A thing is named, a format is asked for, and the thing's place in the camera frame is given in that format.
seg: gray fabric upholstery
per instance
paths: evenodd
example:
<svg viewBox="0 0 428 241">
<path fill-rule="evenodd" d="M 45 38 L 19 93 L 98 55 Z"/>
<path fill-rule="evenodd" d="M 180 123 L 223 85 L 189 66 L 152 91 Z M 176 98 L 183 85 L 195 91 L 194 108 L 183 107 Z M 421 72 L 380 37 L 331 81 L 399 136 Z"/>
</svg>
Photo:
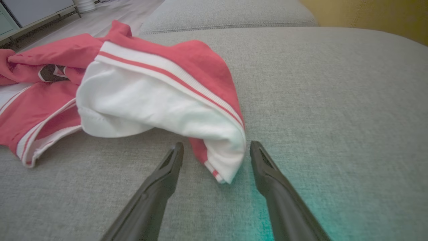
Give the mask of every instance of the gray fabric upholstery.
<svg viewBox="0 0 428 241">
<path fill-rule="evenodd" d="M 246 121 L 335 241 L 422 241 L 428 226 L 428 48 L 372 30 L 285 27 L 143 36 L 207 43 Z M 250 157 L 219 185 L 183 137 L 77 133 L 34 169 L 1 151 L 0 240 L 97 240 L 173 143 L 185 160 L 159 240 L 272 240 Z"/>
<path fill-rule="evenodd" d="M 165 0 L 141 33 L 237 27 L 317 26 L 299 0 Z"/>
</svg>

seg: red and white jacket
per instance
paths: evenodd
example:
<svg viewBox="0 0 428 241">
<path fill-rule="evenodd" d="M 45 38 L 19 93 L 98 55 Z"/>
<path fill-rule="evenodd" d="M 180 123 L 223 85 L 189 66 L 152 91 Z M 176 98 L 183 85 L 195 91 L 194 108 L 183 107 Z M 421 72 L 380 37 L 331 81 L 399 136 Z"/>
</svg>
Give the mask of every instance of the red and white jacket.
<svg viewBox="0 0 428 241">
<path fill-rule="evenodd" d="M 26 166 L 80 128 L 123 137 L 154 127 L 188 136 L 219 182 L 231 183 L 241 165 L 235 86 L 222 58 L 200 41 L 157 45 L 114 21 L 105 38 L 79 35 L 22 54 L 2 50 L 0 58 L 0 84 L 8 84 L 0 87 L 0 144 Z"/>
</svg>

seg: floor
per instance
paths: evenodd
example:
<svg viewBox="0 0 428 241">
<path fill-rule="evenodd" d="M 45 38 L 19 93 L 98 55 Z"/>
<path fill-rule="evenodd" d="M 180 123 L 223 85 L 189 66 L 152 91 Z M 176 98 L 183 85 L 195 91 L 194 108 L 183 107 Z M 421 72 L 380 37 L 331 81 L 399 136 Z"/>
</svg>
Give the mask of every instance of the floor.
<svg viewBox="0 0 428 241">
<path fill-rule="evenodd" d="M 44 28 L 27 34 L 19 39 L 19 49 L 22 52 L 59 39 L 89 33 L 94 37 L 102 37 L 110 29 L 111 22 L 118 20 L 128 24 L 132 33 L 138 35 L 144 20 L 163 3 L 164 0 L 110 0 L 97 3 L 97 10 L 83 13 L 82 18 L 72 15 L 60 21 L 47 24 Z"/>
</svg>

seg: white container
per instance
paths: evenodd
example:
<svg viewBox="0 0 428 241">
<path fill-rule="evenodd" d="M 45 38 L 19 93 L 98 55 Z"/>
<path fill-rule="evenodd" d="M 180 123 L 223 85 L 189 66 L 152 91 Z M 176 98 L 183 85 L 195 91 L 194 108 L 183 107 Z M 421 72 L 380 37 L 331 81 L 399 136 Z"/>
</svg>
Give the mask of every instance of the white container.
<svg viewBox="0 0 428 241">
<path fill-rule="evenodd" d="M 80 13 L 92 12 L 97 8 L 93 0 L 75 0 Z"/>
</svg>

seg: yellow wall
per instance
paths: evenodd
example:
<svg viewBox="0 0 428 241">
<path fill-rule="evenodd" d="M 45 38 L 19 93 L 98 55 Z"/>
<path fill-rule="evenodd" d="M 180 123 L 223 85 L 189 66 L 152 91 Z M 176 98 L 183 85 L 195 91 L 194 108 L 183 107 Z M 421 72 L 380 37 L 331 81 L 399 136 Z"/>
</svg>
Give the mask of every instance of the yellow wall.
<svg viewBox="0 0 428 241">
<path fill-rule="evenodd" d="M 428 0 L 300 0 L 320 26 L 381 30 L 428 45 Z"/>
</svg>

